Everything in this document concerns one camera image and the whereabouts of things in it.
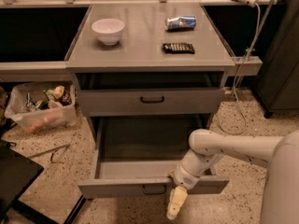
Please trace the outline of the white gripper wrist block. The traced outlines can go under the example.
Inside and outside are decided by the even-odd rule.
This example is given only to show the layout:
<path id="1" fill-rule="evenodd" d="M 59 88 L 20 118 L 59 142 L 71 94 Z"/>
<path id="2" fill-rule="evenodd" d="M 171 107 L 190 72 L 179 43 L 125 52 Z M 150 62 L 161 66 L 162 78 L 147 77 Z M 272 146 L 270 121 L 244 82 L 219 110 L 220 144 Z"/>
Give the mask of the white gripper wrist block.
<path id="1" fill-rule="evenodd" d="M 221 154 L 202 155 L 189 149 L 177 166 L 169 172 L 174 184 L 177 186 L 170 192 L 166 216 L 174 220 L 180 208 L 185 203 L 188 192 L 199 182 L 204 172 L 214 166 L 222 158 Z"/>

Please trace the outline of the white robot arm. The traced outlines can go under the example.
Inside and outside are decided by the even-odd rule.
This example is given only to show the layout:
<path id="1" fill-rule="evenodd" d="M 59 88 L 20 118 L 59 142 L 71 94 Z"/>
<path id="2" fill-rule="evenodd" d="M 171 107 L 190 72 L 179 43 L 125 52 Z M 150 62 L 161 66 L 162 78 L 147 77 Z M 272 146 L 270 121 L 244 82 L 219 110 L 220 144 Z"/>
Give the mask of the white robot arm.
<path id="1" fill-rule="evenodd" d="M 286 136 L 222 135 L 198 129 L 189 136 L 190 149 L 170 172 L 166 216 L 177 217 L 181 206 L 205 170 L 221 155 L 266 169 L 260 224 L 299 224 L 299 132 Z"/>

